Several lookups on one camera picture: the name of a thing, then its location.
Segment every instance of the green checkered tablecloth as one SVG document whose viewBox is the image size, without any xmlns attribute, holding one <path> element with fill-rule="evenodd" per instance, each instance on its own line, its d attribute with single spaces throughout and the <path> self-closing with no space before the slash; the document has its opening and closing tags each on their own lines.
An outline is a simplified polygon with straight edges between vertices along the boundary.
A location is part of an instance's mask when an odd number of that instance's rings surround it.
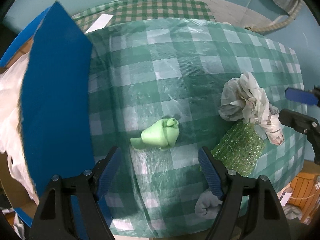
<svg viewBox="0 0 320 240">
<path fill-rule="evenodd" d="M 208 5 L 195 0 L 118 0 L 98 5 L 72 17 L 85 32 L 101 14 L 113 14 L 108 26 L 155 18 L 187 18 L 213 21 Z"/>
<path fill-rule="evenodd" d="M 287 87 L 303 88 L 292 49 L 251 31 L 190 19 L 113 25 L 88 34 L 94 44 L 89 118 L 95 160 L 113 145 L 123 161 L 105 196 L 116 235 L 165 237 L 211 227 L 194 207 L 208 185 L 197 149 L 213 149 L 233 125 L 218 114 L 225 82 L 250 71 L 279 109 L 306 113 L 287 101 Z M 174 148 L 136 151 L 130 138 L 163 117 L 179 121 Z M 284 127 L 285 142 L 266 148 L 251 177 L 267 175 L 275 190 L 300 171 L 306 138 Z"/>
</svg>

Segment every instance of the blue gripper pad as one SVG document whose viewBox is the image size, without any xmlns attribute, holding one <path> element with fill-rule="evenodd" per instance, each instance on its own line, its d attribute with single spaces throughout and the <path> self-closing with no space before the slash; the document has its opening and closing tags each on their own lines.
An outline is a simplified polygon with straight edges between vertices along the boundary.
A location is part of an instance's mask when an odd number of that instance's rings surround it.
<svg viewBox="0 0 320 240">
<path fill-rule="evenodd" d="M 107 166 L 105 167 L 105 169 L 103 170 L 99 178 L 98 189 L 96 191 L 96 196 L 99 199 L 108 193 L 111 182 L 118 170 L 120 163 L 121 163 L 121 149 L 118 148 L 113 154 L 113 156 L 111 157 L 109 163 L 107 164 Z"/>
<path fill-rule="evenodd" d="M 310 106 L 317 105 L 319 102 L 319 99 L 313 93 L 295 88 L 287 88 L 284 95 L 290 101 Z"/>
<path fill-rule="evenodd" d="M 198 150 L 198 160 L 212 194 L 221 200 L 223 197 L 221 179 L 202 148 Z"/>
</svg>

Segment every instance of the paper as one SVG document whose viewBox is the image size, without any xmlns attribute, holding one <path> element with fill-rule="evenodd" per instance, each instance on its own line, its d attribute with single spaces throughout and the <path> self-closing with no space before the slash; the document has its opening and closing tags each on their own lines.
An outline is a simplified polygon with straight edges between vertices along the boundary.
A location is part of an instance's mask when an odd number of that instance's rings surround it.
<svg viewBox="0 0 320 240">
<path fill-rule="evenodd" d="M 113 14 L 101 14 L 100 17 L 90 26 L 85 33 L 90 33 L 98 29 L 104 28 L 112 19 Z"/>
<path fill-rule="evenodd" d="M 281 194 L 281 196 L 280 196 L 280 198 L 279 198 L 281 206 L 284 207 L 284 206 L 287 204 L 287 202 L 289 201 L 292 193 L 293 193 L 293 190 L 292 190 L 291 187 L 286 188 L 286 189 L 282 192 L 282 194 Z"/>
</svg>

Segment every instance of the white plastic bag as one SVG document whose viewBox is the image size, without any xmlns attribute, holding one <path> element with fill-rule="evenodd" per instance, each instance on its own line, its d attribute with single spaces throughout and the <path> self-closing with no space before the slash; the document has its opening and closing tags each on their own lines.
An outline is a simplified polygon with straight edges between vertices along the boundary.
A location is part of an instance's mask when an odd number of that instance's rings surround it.
<svg viewBox="0 0 320 240">
<path fill-rule="evenodd" d="M 0 76 L 0 152 L 7 152 L 10 175 L 19 181 L 36 204 L 39 198 L 28 172 L 20 134 L 19 98 L 29 53 L 21 56 Z"/>
<path fill-rule="evenodd" d="M 279 110 L 269 103 L 265 90 L 250 72 L 225 83 L 218 112 L 226 121 L 244 118 L 244 122 L 259 124 L 273 144 L 284 141 Z"/>
</svg>

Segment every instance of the sparkly green sponge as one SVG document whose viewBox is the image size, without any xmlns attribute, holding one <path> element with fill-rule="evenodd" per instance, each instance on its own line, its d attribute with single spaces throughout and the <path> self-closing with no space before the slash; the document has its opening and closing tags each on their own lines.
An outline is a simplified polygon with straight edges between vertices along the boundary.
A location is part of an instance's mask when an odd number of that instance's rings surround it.
<svg viewBox="0 0 320 240">
<path fill-rule="evenodd" d="M 237 122 L 211 151 L 213 157 L 222 161 L 227 169 L 248 176 L 254 169 L 265 145 L 254 130 L 253 123 Z"/>
</svg>

